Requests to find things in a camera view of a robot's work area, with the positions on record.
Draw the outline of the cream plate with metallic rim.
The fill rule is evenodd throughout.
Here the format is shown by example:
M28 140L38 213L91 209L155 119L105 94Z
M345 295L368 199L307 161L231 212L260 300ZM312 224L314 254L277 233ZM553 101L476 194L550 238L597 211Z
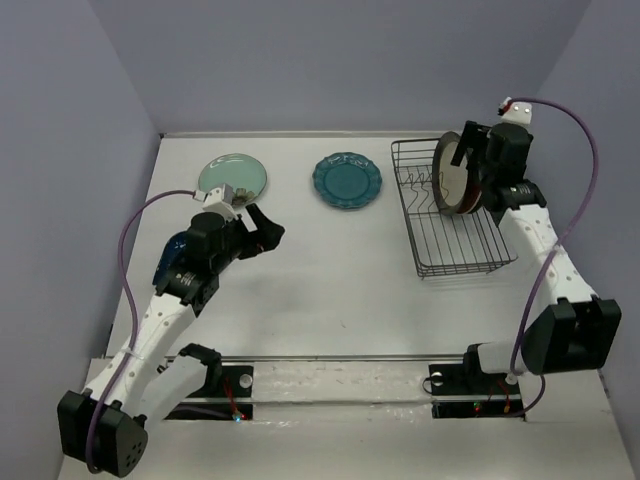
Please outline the cream plate with metallic rim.
M468 183L467 155L459 166L452 164L460 135L444 133L436 144L432 162L432 190L434 201L443 215L456 215L462 206Z

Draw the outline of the red and teal floral plate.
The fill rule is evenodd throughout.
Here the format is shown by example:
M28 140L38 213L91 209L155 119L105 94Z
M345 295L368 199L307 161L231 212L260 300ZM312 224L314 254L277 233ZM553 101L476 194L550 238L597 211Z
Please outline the red and teal floral plate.
M473 214L481 207L482 187L479 178L477 163L471 159L470 151L465 154L467 181L457 214Z

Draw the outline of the light green round plate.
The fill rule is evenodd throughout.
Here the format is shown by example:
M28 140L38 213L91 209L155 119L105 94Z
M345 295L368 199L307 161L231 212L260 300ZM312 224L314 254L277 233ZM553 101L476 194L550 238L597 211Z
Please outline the light green round plate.
M231 153L209 162L198 178L198 188L209 192L222 184L233 190L232 205L242 207L255 201L267 186L267 171L253 156Z

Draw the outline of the teal scalloped edge plate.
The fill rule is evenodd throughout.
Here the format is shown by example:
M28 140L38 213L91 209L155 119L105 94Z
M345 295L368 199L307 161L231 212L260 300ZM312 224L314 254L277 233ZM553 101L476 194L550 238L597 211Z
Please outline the teal scalloped edge plate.
M342 210L364 208L381 192L379 168L366 156L354 152L336 152L318 162L312 184L319 198Z

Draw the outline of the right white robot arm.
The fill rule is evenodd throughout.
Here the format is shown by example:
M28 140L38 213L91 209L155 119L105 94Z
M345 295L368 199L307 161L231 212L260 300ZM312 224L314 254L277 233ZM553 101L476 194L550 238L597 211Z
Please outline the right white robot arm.
M482 206L519 260L536 271L515 339L468 348L460 379L473 392L486 390L498 373L599 369L621 321L618 303L601 299L578 273L552 226L545 197L525 177L532 140L518 124L468 121L451 160L467 165Z

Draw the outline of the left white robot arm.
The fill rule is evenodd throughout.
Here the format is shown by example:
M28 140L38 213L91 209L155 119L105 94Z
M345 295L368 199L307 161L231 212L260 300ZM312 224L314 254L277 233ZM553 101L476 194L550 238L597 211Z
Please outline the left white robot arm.
M198 344L182 348L164 371L168 349L204 310L222 272L236 260L275 250L283 226L255 204L247 208L255 228L226 210L225 203L195 215L182 247L158 265L155 292L143 314L132 306L132 330L104 369L80 392L66 392L57 405L63 453L92 474L129 475L141 459L150 429L194 391L215 392L221 356Z

